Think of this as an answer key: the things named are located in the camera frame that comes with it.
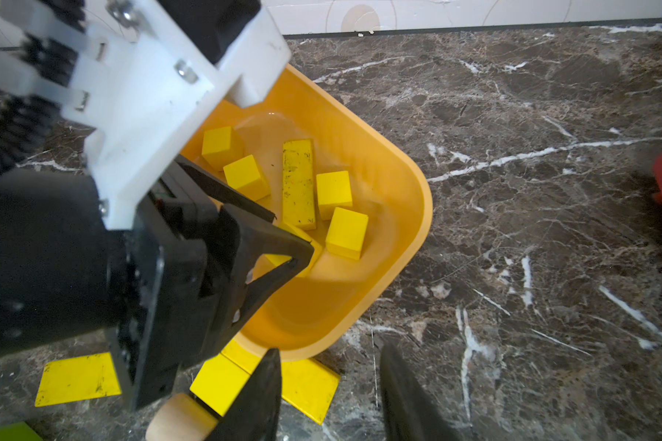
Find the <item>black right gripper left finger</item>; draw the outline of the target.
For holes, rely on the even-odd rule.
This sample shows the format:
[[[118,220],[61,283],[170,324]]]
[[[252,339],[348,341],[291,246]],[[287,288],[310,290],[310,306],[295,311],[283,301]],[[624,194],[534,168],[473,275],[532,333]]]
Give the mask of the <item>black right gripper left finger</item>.
[[[281,358],[269,349],[206,440],[275,440],[281,409]]]

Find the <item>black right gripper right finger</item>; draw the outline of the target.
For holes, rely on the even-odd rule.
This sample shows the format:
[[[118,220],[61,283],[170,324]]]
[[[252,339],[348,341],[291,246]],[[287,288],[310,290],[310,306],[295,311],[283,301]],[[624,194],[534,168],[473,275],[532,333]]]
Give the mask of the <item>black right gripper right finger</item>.
[[[387,440],[458,440],[396,347],[384,345],[380,393]]]

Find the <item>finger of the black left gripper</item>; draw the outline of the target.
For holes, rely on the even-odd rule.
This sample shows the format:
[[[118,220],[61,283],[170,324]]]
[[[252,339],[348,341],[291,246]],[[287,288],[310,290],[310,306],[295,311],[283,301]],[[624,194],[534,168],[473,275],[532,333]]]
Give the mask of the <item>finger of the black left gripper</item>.
[[[277,290],[310,263],[314,248],[293,233],[225,204],[205,239],[202,297],[213,301],[204,353],[219,353]]]
[[[265,209],[257,202],[250,200],[237,190],[232,189],[222,180],[216,178],[200,166],[189,161],[182,155],[175,159],[175,163],[179,165],[184,172],[191,178],[194,183],[208,196],[214,200],[218,200],[223,204],[232,204],[239,209],[243,209],[263,221],[272,223],[276,216],[272,211]]]

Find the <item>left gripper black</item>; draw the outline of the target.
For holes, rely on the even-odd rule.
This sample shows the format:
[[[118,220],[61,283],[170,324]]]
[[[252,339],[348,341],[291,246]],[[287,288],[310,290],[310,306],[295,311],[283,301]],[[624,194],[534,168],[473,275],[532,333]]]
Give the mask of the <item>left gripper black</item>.
[[[170,167],[130,231],[106,229],[87,176],[0,176],[0,356],[105,330],[132,409],[212,358],[211,199]]]

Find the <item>yellow long block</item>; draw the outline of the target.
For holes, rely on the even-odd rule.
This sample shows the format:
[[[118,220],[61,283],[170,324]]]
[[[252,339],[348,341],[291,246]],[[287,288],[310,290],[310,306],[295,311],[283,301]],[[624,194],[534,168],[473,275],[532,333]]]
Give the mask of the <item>yellow long block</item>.
[[[49,362],[35,399],[37,408],[121,395],[110,353]]]

